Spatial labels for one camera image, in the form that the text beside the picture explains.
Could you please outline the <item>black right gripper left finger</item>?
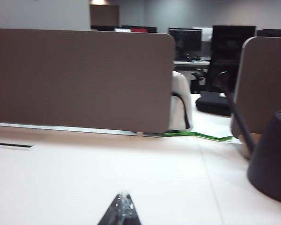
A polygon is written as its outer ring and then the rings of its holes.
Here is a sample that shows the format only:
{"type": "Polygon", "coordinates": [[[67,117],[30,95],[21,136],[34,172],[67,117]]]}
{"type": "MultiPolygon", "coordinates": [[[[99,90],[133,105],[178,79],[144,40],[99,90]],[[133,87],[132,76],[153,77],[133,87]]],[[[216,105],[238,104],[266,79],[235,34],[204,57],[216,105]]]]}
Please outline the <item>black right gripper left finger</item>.
{"type": "Polygon", "coordinates": [[[98,225],[123,225],[125,220],[125,216],[123,216],[125,201],[126,192],[119,192],[112,200],[98,225]]]}

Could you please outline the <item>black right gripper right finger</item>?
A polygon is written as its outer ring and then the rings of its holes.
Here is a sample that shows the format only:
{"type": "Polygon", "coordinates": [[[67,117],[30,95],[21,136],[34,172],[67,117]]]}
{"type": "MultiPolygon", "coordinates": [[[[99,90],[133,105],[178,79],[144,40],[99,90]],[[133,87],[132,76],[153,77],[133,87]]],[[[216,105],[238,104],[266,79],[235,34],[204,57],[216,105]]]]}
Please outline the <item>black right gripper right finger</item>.
{"type": "Polygon", "coordinates": [[[127,191],[122,192],[122,213],[123,225],[141,225],[136,207],[130,194],[127,191]]]}

